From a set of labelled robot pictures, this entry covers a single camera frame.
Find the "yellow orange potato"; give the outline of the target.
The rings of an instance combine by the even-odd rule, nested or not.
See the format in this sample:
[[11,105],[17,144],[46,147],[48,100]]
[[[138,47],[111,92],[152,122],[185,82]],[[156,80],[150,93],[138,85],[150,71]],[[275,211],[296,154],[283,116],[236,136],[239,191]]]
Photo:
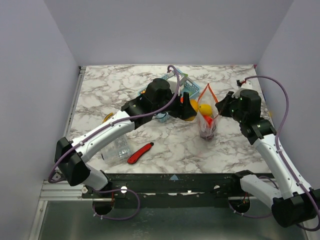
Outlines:
[[[199,111],[198,102],[195,99],[191,99],[190,104],[191,104],[192,108],[195,110],[195,112],[198,113],[198,111]],[[192,116],[192,117],[189,117],[188,119],[186,119],[186,121],[192,122],[195,118],[196,118],[195,116]]]

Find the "yellow lemon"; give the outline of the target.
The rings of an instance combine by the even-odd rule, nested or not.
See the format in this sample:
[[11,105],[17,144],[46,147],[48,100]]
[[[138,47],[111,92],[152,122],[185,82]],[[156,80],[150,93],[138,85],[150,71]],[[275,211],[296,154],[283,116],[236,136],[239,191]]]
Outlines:
[[209,104],[200,104],[198,111],[202,116],[211,117],[213,115],[213,109]]

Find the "clear zip top bag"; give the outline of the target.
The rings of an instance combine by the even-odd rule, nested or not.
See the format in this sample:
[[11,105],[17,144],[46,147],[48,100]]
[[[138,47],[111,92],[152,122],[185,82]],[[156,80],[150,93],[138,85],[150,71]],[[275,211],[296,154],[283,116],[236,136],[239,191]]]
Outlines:
[[210,142],[214,139],[217,131],[219,111],[216,108],[218,98],[216,97],[209,82],[199,95],[197,103],[197,124],[199,136],[203,140]]

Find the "red apple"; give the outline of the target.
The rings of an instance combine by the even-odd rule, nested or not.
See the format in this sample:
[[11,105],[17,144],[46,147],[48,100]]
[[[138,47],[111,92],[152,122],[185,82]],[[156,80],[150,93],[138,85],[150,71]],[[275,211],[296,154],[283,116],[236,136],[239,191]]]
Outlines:
[[208,115],[203,115],[203,118],[206,122],[206,125],[208,128],[210,128],[212,126],[212,123],[213,123],[213,118],[211,116],[208,116]]

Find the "blue plastic basket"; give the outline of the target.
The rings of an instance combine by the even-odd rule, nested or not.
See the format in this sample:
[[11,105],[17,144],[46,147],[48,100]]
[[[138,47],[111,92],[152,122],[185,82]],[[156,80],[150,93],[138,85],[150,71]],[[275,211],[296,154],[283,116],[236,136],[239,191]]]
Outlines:
[[[189,94],[190,99],[196,99],[200,93],[200,87],[194,83],[188,76],[188,74],[181,72],[179,69],[177,69],[178,75],[180,78],[180,87],[179,87],[179,93],[183,95],[184,92],[187,92]],[[174,91],[176,89],[177,82],[174,80],[175,74],[173,72],[169,72],[161,76],[161,79],[164,79],[170,83],[170,89]],[[171,116],[165,112],[165,113],[158,113],[154,116],[154,119],[158,120],[160,123],[166,122]]]

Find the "purple cabbage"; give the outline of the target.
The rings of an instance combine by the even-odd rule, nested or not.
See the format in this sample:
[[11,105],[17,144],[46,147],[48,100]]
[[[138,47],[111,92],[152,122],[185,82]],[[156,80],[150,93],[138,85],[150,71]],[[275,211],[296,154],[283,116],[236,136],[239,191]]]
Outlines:
[[215,132],[211,131],[211,132],[200,132],[199,136],[206,140],[206,141],[212,141],[213,138],[215,137]]

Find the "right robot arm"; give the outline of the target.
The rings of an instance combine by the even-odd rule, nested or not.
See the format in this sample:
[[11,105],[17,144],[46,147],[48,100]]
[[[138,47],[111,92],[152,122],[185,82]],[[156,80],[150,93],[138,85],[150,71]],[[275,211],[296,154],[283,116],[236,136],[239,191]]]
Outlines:
[[215,106],[221,116],[239,123],[241,133],[265,160],[278,188],[243,170],[234,174],[230,191],[236,196],[245,192],[253,195],[271,209],[281,227],[287,228],[317,216],[320,191],[304,182],[290,161],[283,161],[288,155],[276,141],[277,132],[271,122],[261,117],[261,102],[257,91],[243,89],[228,92]]

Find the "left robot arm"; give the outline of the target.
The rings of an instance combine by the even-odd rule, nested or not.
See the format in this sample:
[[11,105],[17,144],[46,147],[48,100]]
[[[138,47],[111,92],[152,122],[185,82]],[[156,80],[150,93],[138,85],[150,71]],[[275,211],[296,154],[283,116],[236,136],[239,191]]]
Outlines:
[[107,175],[90,167],[88,161],[115,139],[150,122],[158,113],[168,113],[184,121],[197,114],[188,92],[173,92],[167,80],[155,78],[143,94],[126,102],[101,126],[72,140],[66,137],[58,140],[54,167],[61,171],[70,186],[85,184],[99,197],[107,197],[111,191]]

